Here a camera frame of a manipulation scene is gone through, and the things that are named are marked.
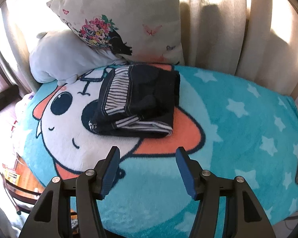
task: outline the striped fabric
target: striped fabric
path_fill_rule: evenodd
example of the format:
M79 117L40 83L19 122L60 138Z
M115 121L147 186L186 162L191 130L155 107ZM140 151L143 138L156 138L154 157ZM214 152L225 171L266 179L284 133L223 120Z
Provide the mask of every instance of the striped fabric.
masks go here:
M140 121L136 115L115 122L117 128L144 131L144 132L164 132L167 136L172 134L172 127L158 121Z
M124 113L127 101L129 66L115 69L115 76L110 84L105 111L108 115Z

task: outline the metal screw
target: metal screw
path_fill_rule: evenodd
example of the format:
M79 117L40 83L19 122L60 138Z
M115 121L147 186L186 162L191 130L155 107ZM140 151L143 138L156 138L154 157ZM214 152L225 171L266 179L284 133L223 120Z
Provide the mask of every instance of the metal screw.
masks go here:
M59 178L58 176L53 177L52 182L57 183L60 181L61 178Z
M210 176L211 175L211 172L209 170L203 170L202 171L202 175L203 176Z
M92 176L94 173L95 173L95 171L93 169L89 169L86 171L87 176Z
M237 176L237 177L236 177L236 180L237 180L238 182L244 182L244 181L245 181L245 179L244 179L243 177L241 177L241 176Z

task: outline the blue blanket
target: blue blanket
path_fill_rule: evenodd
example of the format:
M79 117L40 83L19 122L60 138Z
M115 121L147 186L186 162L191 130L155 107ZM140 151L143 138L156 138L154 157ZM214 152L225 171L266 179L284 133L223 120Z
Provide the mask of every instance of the blue blanket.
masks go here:
M93 168L116 145L121 162L114 186L98 202L104 227L126 237L188 237L198 202L187 195L175 162L175 149L184 146L215 175L244 176L272 224L297 210L293 99L227 74L163 67L181 77L173 134L163 139L104 137L88 130L86 121L111 67L88 72L72 85L44 84L20 123L23 158L42 184ZM221 199L216 237L222 237L224 210Z

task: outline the star pattern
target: star pattern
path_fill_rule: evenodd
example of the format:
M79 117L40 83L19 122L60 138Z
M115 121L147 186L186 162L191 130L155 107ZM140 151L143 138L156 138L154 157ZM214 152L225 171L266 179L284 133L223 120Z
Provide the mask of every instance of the star pattern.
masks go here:
M195 214L185 212L183 221L180 224L176 225L174 229L177 229L181 232L185 232L187 233L187 235L189 235L193 226L194 219Z
M297 145L293 144L293 147L294 147L293 154L298 158L298 144Z
M285 105L285 103L280 99L280 97L278 97L278 105L285 107L285 109L287 109L287 106Z
M244 106L245 104L243 102L235 102L229 98L226 109L235 113L238 118L241 118L243 115L249 115L249 113L244 109Z
M272 211L272 209L273 209L272 206L271 206L270 209L268 209L268 210L265 210L265 209L264 209L264 211L265 211L265 213L266 213L266 215L267 215L267 217L268 217L269 220L271 220L271 211Z
M203 80L204 83L207 83L209 81L213 81L213 82L217 81L217 79L213 76L213 73L208 71L198 71L197 73L194 74L194 76Z
M248 84L248 88L247 88L247 90L248 90L250 93L253 93L253 95L254 95L256 98L258 98L258 97L261 96L261 95L258 93L257 89L256 89L254 86L250 85L250 84Z
M290 214L294 213L297 210L297 199L292 199L291 205L289 207Z
M274 138L268 139L265 136L261 137L261 145L259 148L267 151L271 156L274 156L274 153L278 152L274 144Z
M282 132L284 128L286 128L286 126L284 125L284 123L282 122L282 119L279 117L274 116L275 118L275 125L278 127L279 131Z
M283 185L285 186L286 189L288 189L288 186L291 183L292 183L291 172L290 173L286 172L285 179L283 181Z
M216 142L222 142L222 138L217 134L218 126L216 124L211 124L209 131L210 135L213 137L213 140Z
M244 172L244 171L235 169L235 174L237 176L243 176L244 179L249 184L249 186L252 188L252 190L255 190L255 189L259 188L259 184L256 181L256 170L252 170L252 171L249 171L249 172Z

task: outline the floral pillow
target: floral pillow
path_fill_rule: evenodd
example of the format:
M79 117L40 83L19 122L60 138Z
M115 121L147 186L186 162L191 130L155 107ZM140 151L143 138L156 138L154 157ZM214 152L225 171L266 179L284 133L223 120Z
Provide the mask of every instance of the floral pillow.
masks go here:
M179 0L51 0L88 46L131 61L183 64Z

